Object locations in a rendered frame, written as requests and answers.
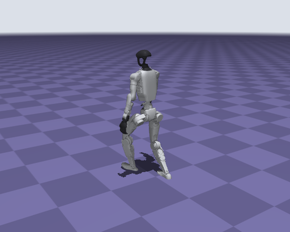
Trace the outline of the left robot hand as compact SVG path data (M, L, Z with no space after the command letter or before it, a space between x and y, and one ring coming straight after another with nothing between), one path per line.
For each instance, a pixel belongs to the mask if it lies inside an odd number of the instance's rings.
M126 119L122 118L123 121L121 121L119 127L120 127L120 131L123 133L123 134L127 134L126 133L126 128L127 128L127 121L129 120L129 117L130 116L127 116Z

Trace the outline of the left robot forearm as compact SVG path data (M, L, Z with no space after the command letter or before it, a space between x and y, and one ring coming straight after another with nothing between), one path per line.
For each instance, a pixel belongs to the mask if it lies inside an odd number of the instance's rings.
M126 107L125 107L124 115L123 115L124 119L126 119L127 116L130 116L132 106L133 106L133 102L131 102L131 94L128 94L127 95Z

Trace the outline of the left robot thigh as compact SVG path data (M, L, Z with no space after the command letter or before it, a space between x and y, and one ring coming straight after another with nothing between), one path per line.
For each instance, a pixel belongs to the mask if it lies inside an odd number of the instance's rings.
M131 133L140 125L144 123L146 120L146 116L144 114L140 115L139 113L134 114L129 118L127 121L127 128L126 133L122 135L122 139L128 139L130 142L130 145L133 143L133 138L130 136Z

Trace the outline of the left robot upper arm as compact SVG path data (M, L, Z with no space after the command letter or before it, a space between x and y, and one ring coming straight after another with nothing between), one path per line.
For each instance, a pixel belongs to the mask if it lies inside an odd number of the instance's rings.
M141 73L136 72L130 75L130 94L131 94L131 101L136 100L136 91L137 91L137 85L138 81L140 81Z

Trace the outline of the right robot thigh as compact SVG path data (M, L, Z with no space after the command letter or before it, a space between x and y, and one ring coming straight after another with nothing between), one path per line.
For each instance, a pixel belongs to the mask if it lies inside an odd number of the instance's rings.
M149 136L150 136L150 147L152 150L157 150L160 147L159 142L157 141L158 139L158 133L159 133L159 128L160 128L160 124L159 122L162 121L163 119L163 115L160 112L156 112L157 114L157 118L149 121Z

